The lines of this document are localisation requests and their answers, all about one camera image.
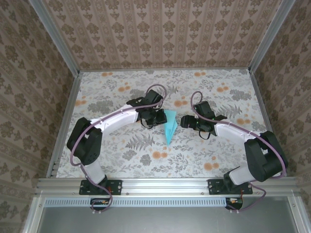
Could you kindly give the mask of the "long aluminium mounting rail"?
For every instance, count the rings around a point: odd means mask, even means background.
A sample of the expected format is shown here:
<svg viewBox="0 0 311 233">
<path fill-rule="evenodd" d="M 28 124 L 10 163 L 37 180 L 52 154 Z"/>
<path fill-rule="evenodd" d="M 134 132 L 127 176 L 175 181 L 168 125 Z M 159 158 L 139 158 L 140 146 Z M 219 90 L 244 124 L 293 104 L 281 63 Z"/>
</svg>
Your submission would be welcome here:
<svg viewBox="0 0 311 233">
<path fill-rule="evenodd" d="M 42 178 L 38 180 L 35 196 L 77 197 L 82 178 Z M 122 178 L 121 196 L 133 197 L 198 197 L 208 196 L 209 178 Z M 268 197 L 300 196 L 294 177 L 253 182 L 264 189 Z"/>
</svg>

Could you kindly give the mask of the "aluminium frame post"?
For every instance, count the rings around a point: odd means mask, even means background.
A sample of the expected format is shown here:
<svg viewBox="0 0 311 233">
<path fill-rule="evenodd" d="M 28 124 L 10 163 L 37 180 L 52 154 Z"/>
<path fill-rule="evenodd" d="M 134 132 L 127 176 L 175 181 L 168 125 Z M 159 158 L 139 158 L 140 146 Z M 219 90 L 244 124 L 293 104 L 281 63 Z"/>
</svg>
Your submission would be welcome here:
<svg viewBox="0 0 311 233">
<path fill-rule="evenodd" d="M 69 47 L 66 45 L 60 29 L 57 28 L 56 23 L 54 22 L 53 18 L 51 17 L 48 9 L 45 7 L 42 0 L 29 0 L 30 4 L 34 8 L 36 14 L 38 15 L 39 19 L 41 20 L 44 28 L 50 35 L 52 41 L 56 45 L 58 51 L 60 52 L 62 58 L 64 59 L 65 63 L 67 64 L 69 70 L 76 78 L 79 76 L 80 69 L 77 65 L 77 62 L 74 60 L 73 55 L 70 52 Z"/>
<path fill-rule="evenodd" d="M 278 10 L 250 62 L 248 67 L 250 74 L 254 74 L 259 67 L 294 3 L 295 0 L 282 0 L 280 3 Z"/>
</svg>

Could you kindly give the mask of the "aluminium side rail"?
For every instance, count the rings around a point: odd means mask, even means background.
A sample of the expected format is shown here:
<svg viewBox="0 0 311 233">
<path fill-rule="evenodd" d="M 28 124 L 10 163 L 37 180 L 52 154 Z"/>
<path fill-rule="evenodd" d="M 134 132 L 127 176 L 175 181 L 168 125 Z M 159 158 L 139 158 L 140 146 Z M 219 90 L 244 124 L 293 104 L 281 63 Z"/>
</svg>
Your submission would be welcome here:
<svg viewBox="0 0 311 233">
<path fill-rule="evenodd" d="M 272 126 L 260 94 L 259 86 L 252 72 L 250 72 L 250 77 L 267 131 L 260 133 L 259 137 L 249 139 L 244 143 L 247 166 L 251 175 L 257 181 L 280 179 L 286 176 L 288 160 L 272 132 Z"/>
<path fill-rule="evenodd" d="M 65 146 L 65 140 L 67 137 L 70 121 L 71 121 L 71 116 L 73 113 L 73 109 L 75 106 L 75 102 L 77 99 L 77 95 L 80 89 L 80 84 L 81 84 L 81 77 L 78 75 L 75 77 L 72 88 L 69 94 L 69 99 L 64 111 L 63 119 L 61 122 L 61 126 L 58 132 L 58 137 L 53 149 L 53 153 L 51 156 L 51 160 L 49 163 L 49 167 L 47 170 L 46 178 L 54 178 L 56 177 L 57 170 L 59 167 L 59 161 L 62 156 L 62 152 Z"/>
</svg>

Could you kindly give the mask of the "small black connector board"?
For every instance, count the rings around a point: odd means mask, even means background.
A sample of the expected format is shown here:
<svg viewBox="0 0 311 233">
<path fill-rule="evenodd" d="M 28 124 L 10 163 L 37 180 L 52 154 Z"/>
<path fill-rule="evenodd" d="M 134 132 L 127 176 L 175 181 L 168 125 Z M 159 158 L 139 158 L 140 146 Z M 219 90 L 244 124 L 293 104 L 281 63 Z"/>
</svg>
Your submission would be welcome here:
<svg viewBox="0 0 311 233">
<path fill-rule="evenodd" d="M 90 208 L 94 212 L 103 212 L 110 205 L 110 198 L 94 198 L 90 200 Z"/>
<path fill-rule="evenodd" d="M 226 198 L 226 209 L 228 210 L 240 210 L 243 205 L 242 198 Z"/>
</svg>

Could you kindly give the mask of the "grey metal shelf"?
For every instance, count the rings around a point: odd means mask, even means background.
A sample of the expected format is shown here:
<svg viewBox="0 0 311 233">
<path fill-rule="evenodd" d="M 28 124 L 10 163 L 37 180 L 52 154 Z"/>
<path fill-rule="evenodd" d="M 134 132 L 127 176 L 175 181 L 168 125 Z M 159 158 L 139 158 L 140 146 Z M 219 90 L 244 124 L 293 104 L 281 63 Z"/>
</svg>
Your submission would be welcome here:
<svg viewBox="0 0 311 233">
<path fill-rule="evenodd" d="M 311 233 L 311 222 L 300 197 L 267 197 L 239 213 L 127 205 L 101 214 L 67 198 L 34 198 L 22 233 Z"/>
</svg>

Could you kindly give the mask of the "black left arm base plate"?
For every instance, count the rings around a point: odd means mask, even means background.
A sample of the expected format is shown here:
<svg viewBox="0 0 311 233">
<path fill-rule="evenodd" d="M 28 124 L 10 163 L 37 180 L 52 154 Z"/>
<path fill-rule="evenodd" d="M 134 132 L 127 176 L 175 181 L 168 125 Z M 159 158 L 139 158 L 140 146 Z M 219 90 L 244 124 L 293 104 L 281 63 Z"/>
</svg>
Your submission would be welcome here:
<svg viewBox="0 0 311 233">
<path fill-rule="evenodd" d="M 105 180 L 99 183 L 99 185 L 105 187 L 112 195 L 121 194 L 122 180 Z M 94 186 L 89 180 L 82 180 L 79 195 L 108 195 L 108 193 Z"/>
</svg>

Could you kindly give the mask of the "teal cloth piece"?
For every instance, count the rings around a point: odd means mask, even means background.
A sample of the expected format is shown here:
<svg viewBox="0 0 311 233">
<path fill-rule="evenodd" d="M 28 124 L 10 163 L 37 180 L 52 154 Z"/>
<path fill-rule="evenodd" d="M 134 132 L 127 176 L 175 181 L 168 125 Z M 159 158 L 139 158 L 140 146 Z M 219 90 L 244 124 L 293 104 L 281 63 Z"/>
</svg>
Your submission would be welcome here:
<svg viewBox="0 0 311 233">
<path fill-rule="evenodd" d="M 167 145 L 169 145 L 177 128 L 176 111 L 164 110 L 164 113 L 167 118 L 167 122 L 164 124 L 164 131 Z"/>
</svg>

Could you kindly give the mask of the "floral tablecloth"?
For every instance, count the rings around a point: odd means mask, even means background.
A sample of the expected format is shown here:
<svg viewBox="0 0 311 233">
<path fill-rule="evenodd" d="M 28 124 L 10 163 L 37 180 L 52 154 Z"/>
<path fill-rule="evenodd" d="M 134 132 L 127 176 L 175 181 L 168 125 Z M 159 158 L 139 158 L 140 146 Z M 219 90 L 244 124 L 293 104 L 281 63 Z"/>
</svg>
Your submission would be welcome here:
<svg viewBox="0 0 311 233">
<path fill-rule="evenodd" d="M 192 115 L 191 104 L 206 100 L 216 115 L 256 132 L 266 131 L 247 69 L 147 70 L 82 74 L 69 130 L 77 120 L 114 112 L 143 97 L 151 87 L 167 93 L 163 108 L 176 120 Z M 102 169 L 110 178 L 222 177 L 246 165 L 244 146 L 223 137 L 177 127 L 167 145 L 163 126 L 124 126 L 103 139 Z"/>
</svg>

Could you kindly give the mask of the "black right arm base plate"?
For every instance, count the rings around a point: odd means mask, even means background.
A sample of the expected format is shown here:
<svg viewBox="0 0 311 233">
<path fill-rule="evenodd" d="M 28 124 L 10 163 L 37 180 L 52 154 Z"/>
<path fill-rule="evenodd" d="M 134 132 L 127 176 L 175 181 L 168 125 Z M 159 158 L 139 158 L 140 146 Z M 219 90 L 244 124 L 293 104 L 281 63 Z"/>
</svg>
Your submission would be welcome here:
<svg viewBox="0 0 311 233">
<path fill-rule="evenodd" d="M 253 194 L 253 189 L 248 183 L 236 185 L 232 181 L 226 179 L 210 179 L 207 183 L 210 195 Z"/>
</svg>

